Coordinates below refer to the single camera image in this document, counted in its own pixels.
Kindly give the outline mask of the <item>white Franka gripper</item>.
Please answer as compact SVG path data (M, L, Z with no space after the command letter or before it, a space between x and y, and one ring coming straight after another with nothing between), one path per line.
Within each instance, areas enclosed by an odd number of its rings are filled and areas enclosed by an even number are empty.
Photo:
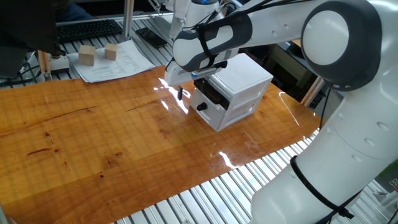
M207 78L210 75L220 72L222 69L224 69L224 62L216 63L210 68L204 68L194 72L187 72L177 65L174 60L171 60L165 68L164 79L169 86L178 86L177 99L178 101L181 101L183 96L183 88L179 85L192 80Z

